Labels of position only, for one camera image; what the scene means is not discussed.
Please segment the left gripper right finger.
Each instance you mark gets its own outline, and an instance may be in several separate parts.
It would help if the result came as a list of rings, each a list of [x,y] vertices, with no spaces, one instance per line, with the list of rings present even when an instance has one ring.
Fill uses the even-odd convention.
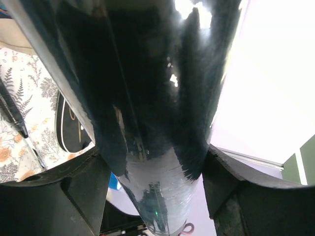
[[[210,146],[203,166],[219,236],[313,236],[315,188],[258,171]]]

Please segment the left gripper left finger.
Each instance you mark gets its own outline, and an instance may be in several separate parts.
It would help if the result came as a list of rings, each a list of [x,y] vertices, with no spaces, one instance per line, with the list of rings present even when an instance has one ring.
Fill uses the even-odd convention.
[[[97,236],[110,170],[88,151],[21,182],[0,185],[2,236]]]

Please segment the black shuttlecock tube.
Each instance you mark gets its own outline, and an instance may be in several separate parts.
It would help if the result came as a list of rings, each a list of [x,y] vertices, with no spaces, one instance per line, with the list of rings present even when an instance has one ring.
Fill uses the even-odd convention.
[[[183,229],[244,0],[5,0],[147,228]]]

